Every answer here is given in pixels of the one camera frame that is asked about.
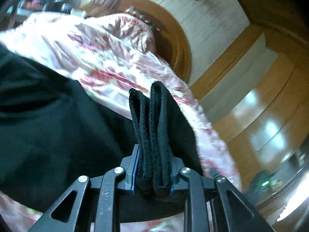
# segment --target pink floral fabric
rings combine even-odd
[[[194,130],[205,175],[210,168],[216,168],[241,188],[226,144],[208,122],[188,85],[156,55],[153,33],[142,21],[127,14],[83,19],[60,13],[33,13],[18,28],[0,32],[0,43],[18,55],[78,80],[90,97],[127,118],[131,118],[129,89],[134,87],[150,96],[152,83],[162,81]],[[14,213],[11,208],[21,205],[4,194],[0,197],[5,200],[0,202],[0,211],[8,221],[14,220],[18,212],[31,221],[41,215],[36,211],[30,215],[27,208]],[[22,219],[18,222],[16,232],[26,231],[23,228],[31,224]],[[183,215],[121,224],[121,232],[150,231],[181,232]]]

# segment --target green light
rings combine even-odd
[[[265,185],[267,185],[269,183],[269,181],[266,181],[266,182],[264,182],[263,184],[262,184],[262,186],[265,186]]]

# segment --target pink bedding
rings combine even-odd
[[[78,80],[90,97],[128,118],[129,89],[134,87],[149,96],[151,84],[162,81],[194,130],[205,175],[210,168],[216,168],[241,188],[226,144],[208,122],[188,85],[156,55],[152,31],[143,22],[127,14],[83,19],[60,13],[33,13],[18,28],[0,32],[0,43]],[[18,232],[27,231],[41,215],[4,194],[0,195],[0,212]],[[148,231],[181,232],[183,215],[121,225],[121,232]]]

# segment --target black fabric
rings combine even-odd
[[[92,100],[78,81],[0,46],[0,190],[44,212],[80,175],[120,165],[132,121]]]
[[[157,197],[165,197],[170,193],[170,152],[202,175],[194,132],[163,83],[156,81],[152,84],[150,103],[146,96],[135,89],[130,90],[129,101],[136,138],[142,147],[140,169],[144,170],[147,165],[146,171],[137,174],[137,186],[149,191],[149,182],[152,181]]]

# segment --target silver rivet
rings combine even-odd
[[[115,172],[115,173],[122,173],[122,172],[123,172],[123,168],[122,168],[122,167],[116,167],[116,168],[114,169],[114,172]]]
[[[88,180],[88,177],[85,175],[82,175],[78,178],[78,181],[81,183],[86,182],[87,180]]]
[[[218,176],[218,177],[217,177],[217,181],[220,182],[220,183],[225,182],[225,180],[226,180],[226,178],[223,177],[223,176]]]
[[[182,172],[182,173],[190,173],[190,172],[191,172],[191,169],[190,169],[189,167],[183,167],[183,168],[181,169],[181,172]]]

